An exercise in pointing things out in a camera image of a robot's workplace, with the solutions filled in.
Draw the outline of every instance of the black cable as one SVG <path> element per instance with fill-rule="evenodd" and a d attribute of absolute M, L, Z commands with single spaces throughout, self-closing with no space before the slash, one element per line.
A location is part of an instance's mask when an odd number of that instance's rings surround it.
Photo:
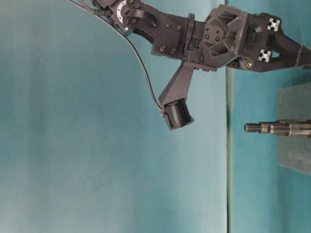
<path fill-rule="evenodd" d="M 142 61 L 142 59 L 141 59 L 141 57 L 140 57 L 138 51 L 136 50 L 135 46 L 132 44 L 132 42 L 131 42 L 124 34 L 122 34 L 121 32 L 119 32 L 119 31 L 118 31 L 112 24 L 110 24 L 106 19 L 104 19 L 104 18 L 102 18 L 102 17 L 100 17 L 100 16 L 94 14 L 94 12 L 93 12 L 94 9 L 89 8 L 89 7 L 85 4 L 85 2 L 84 2 L 83 0 L 80 0 L 82 6 L 79 5 L 79 4 L 77 4 L 77 3 L 75 3 L 75 2 L 72 1 L 72 0 L 64 0 L 64 1 L 66 1 L 66 2 L 68 2 L 68 3 L 70 3 L 70 4 L 72 4 L 72 5 L 75 6 L 75 7 L 78 7 L 79 9 L 81 9 L 81 10 L 83 10 L 83 11 L 85 11 L 85 12 L 91 14 L 91 15 L 93 15 L 95 18 L 98 18 L 98 19 L 101 20 L 103 23 L 105 23 L 109 28 L 111 28 L 112 30 L 114 30 L 119 36 L 121 36 L 121 37 L 129 44 L 129 46 L 130 46 L 130 47 L 132 48 L 132 50 L 134 51 L 134 53 L 135 53 L 135 55 L 136 55 L 136 57 L 137 57 L 137 59 L 138 59 L 138 61 L 139 61 L 139 63 L 140 63 L 140 66 L 141 66 L 142 70 L 144 71 L 144 74 L 145 74 L 146 79 L 147 79 L 147 84 L 148 84 L 149 92 L 150 92 L 150 95 L 151 95 L 151 97 L 152 97 L 152 100 L 153 100 L 155 106 L 158 108 L 158 110 L 159 110 L 161 113 L 165 113 L 165 111 L 161 108 L 161 106 L 158 104 L 158 102 L 157 102 L 157 100 L 156 100 L 155 93 L 154 93 L 154 91 L 153 91 L 153 88 L 152 88 L 152 85 L 151 85 L 151 80 L 150 80 L 150 77 L 149 77 L 149 75 L 148 75 L 147 69 L 146 69 L 146 67 L 145 67 L 145 65 L 144 65 L 144 63 L 143 63 L 143 61 Z"/>

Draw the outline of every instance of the threaded shaft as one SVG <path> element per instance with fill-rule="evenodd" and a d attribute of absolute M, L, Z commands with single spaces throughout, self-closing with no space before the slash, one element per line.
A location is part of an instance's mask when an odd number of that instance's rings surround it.
<path fill-rule="evenodd" d="M 247 133 L 260 133 L 261 125 L 255 123 L 247 123 L 244 125 L 244 131 Z"/>
<path fill-rule="evenodd" d="M 291 126 L 287 124 L 271 124 L 268 127 L 268 133 L 276 136 L 289 136 L 291 133 Z"/>

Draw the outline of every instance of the black robotic arm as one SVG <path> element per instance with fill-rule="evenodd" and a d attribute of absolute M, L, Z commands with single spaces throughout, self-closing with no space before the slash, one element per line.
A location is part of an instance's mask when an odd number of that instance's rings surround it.
<path fill-rule="evenodd" d="M 181 65 L 159 97 L 170 130 L 193 122 L 186 105 L 194 69 L 217 71 L 228 66 L 266 72 L 311 64 L 311 50 L 288 38 L 282 21 L 266 13 L 249 14 L 220 5 L 205 22 L 163 13 L 140 0 L 92 0 L 97 10 L 125 34 L 136 33 L 152 44 L 152 54 L 181 60 Z"/>

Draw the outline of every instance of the teal wall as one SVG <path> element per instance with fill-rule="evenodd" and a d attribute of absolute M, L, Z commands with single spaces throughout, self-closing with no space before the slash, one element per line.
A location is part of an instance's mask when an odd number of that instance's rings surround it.
<path fill-rule="evenodd" d="M 228 0 L 282 19 L 289 37 L 311 47 L 310 0 Z M 311 82 L 311 70 L 228 70 L 230 232 L 310 233 L 311 177 L 277 166 L 277 138 L 247 134 L 246 122 L 277 119 L 277 90 Z"/>
<path fill-rule="evenodd" d="M 147 3 L 204 20 L 220 2 Z M 169 132 L 128 45 L 62 0 L 0 8 L 0 232 L 225 233 L 225 70 Z M 131 35 L 158 96 L 179 66 Z"/>

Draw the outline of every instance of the metal bolt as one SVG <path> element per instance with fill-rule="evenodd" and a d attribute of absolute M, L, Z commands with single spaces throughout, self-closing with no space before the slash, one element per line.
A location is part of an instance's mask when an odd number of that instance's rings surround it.
<path fill-rule="evenodd" d="M 244 131 L 247 133 L 260 133 L 261 125 L 255 123 L 247 123 L 244 125 Z"/>

